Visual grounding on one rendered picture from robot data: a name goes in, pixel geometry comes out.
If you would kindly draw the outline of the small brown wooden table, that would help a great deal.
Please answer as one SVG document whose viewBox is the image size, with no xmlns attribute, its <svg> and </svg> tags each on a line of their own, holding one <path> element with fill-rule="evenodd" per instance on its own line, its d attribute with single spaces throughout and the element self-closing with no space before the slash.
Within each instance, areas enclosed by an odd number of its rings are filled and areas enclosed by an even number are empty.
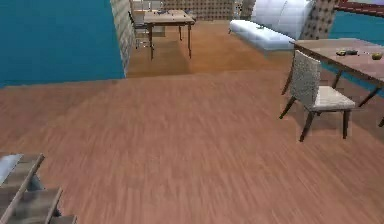
<svg viewBox="0 0 384 224">
<path fill-rule="evenodd" d="M 188 54 L 191 55 L 191 27 L 195 24 L 194 19 L 183 10 L 169 10 L 165 13 L 159 14 L 158 12 L 146 12 L 144 14 L 144 24 L 148 29 L 148 38 L 150 44 L 150 56 L 153 56 L 153 28 L 156 26 L 177 26 L 181 28 L 186 26 L 188 28 Z"/>
</svg>

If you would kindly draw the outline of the grey metal chair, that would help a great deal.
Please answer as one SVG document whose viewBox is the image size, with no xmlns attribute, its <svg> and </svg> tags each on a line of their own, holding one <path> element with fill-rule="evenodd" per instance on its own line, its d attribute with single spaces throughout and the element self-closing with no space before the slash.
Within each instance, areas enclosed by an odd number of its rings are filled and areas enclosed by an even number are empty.
<svg viewBox="0 0 384 224">
<path fill-rule="evenodd" d="M 149 31 L 147 25 L 144 23 L 145 12 L 142 10 L 129 11 L 128 15 L 134 28 L 135 48 L 138 49 L 141 44 L 147 46 L 149 43 Z"/>
</svg>

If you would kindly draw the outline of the beige upholstered chair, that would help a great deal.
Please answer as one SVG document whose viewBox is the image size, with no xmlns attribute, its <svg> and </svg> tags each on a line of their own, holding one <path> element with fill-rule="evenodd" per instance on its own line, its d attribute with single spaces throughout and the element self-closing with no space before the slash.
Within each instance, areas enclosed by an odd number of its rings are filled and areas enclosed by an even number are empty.
<svg viewBox="0 0 384 224">
<path fill-rule="evenodd" d="M 351 111 L 355 102 L 330 86 L 320 85 L 321 62 L 299 50 L 294 52 L 293 68 L 291 69 L 290 94 L 286 107 L 279 116 L 282 119 L 295 101 L 299 101 L 308 111 L 308 116 L 299 137 L 303 142 L 307 136 L 316 114 L 323 112 L 342 112 L 342 136 L 348 136 Z"/>
</svg>

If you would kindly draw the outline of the white tufted sofa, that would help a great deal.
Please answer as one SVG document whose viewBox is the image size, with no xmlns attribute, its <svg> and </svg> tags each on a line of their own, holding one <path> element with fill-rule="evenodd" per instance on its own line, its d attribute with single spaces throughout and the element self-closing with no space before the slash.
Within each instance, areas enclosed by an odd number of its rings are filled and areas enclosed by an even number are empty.
<svg viewBox="0 0 384 224">
<path fill-rule="evenodd" d="M 315 0 L 256 0 L 251 19 L 232 20 L 229 33 L 265 51 L 291 50 L 314 3 Z"/>
</svg>

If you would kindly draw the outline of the brown wooden dining table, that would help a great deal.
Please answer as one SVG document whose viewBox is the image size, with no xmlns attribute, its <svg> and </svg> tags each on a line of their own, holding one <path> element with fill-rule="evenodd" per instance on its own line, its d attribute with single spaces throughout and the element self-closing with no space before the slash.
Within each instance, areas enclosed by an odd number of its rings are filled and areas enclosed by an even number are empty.
<svg viewBox="0 0 384 224">
<path fill-rule="evenodd" d="M 295 50 L 326 63 L 337 70 L 336 78 L 332 84 L 336 87 L 343 72 L 354 77 L 371 82 L 375 88 L 360 103 L 366 104 L 380 90 L 384 90 L 384 46 L 356 38 L 297 40 L 293 42 Z M 358 50 L 357 55 L 338 56 L 339 50 Z M 373 60 L 373 53 L 382 53 L 380 60 Z"/>
</svg>

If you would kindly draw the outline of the brown wooden slatted shelf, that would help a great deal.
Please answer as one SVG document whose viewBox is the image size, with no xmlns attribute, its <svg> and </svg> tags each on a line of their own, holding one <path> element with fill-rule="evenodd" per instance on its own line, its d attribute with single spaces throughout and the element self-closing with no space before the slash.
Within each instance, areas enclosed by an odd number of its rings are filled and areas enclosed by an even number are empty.
<svg viewBox="0 0 384 224">
<path fill-rule="evenodd" d="M 37 171 L 44 159 L 0 152 L 0 224 L 77 224 L 58 209 L 63 190 L 42 185 Z"/>
</svg>

